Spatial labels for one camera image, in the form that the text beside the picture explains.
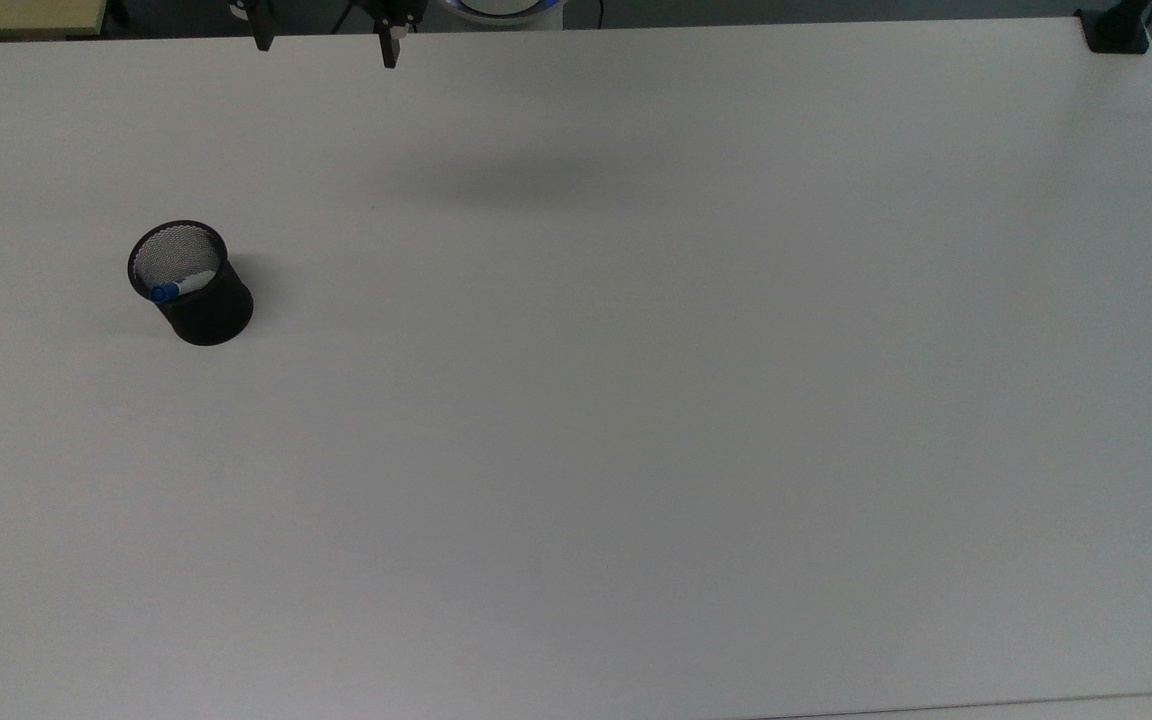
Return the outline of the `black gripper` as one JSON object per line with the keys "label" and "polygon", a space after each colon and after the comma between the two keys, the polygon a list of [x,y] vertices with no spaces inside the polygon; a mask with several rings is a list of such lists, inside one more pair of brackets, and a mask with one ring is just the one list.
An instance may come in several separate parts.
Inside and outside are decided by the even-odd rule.
{"label": "black gripper", "polygon": [[[426,0],[367,0],[364,10],[379,24],[379,44],[382,65],[397,68],[401,41],[408,28],[419,24],[429,9]],[[253,1],[253,41],[257,50],[268,53],[275,38],[270,1]]]}

